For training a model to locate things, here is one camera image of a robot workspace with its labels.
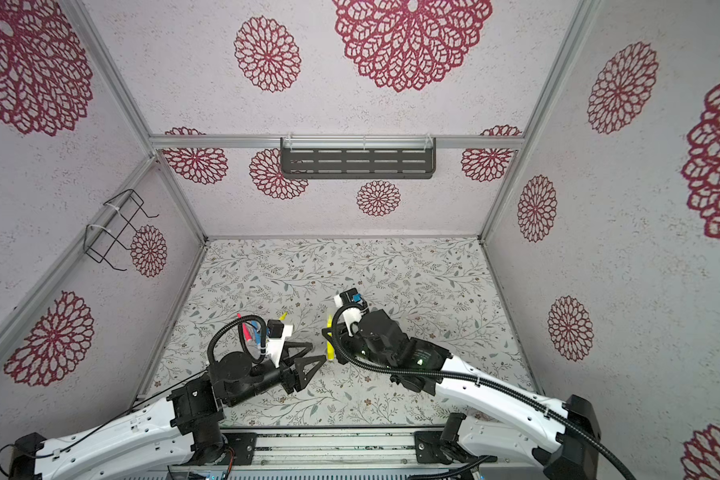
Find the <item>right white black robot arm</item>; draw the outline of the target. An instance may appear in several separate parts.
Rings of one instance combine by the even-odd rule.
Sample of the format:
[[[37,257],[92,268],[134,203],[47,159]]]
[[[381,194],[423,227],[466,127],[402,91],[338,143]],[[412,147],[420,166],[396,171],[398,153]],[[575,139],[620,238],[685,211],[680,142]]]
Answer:
[[[601,441],[592,404],[577,395],[545,397],[501,381],[444,347],[410,337],[385,311],[340,307],[322,331],[341,363],[389,376],[415,393],[457,400],[495,420],[489,427],[462,419],[446,441],[477,467],[505,457],[538,469],[547,479],[594,479],[600,460],[625,479],[630,469]]]

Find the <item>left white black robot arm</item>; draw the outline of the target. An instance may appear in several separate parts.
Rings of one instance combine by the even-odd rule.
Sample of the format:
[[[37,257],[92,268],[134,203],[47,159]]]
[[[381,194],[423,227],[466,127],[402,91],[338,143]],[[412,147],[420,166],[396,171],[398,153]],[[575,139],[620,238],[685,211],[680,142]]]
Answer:
[[[273,387],[304,390],[326,361],[311,344],[283,342],[278,361],[252,363],[243,351],[211,357],[206,370],[154,402],[96,428],[66,437],[25,435],[7,445],[8,479],[118,479],[152,468],[202,466],[229,455],[225,408]]]

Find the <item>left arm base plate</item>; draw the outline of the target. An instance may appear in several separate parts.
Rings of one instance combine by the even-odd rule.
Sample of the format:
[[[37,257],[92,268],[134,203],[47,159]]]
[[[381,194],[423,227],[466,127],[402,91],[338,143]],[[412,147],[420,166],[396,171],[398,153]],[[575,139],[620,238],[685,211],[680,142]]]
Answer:
[[[258,435],[248,431],[223,431],[225,444],[214,466],[250,466],[256,451]]]

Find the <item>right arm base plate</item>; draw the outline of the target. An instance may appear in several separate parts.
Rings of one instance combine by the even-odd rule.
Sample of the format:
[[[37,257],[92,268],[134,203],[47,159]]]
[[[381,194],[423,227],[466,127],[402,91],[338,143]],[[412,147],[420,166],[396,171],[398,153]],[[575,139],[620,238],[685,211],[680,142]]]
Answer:
[[[418,464],[465,464],[477,459],[477,456],[460,445],[457,433],[445,430],[419,430],[414,432],[413,437]]]

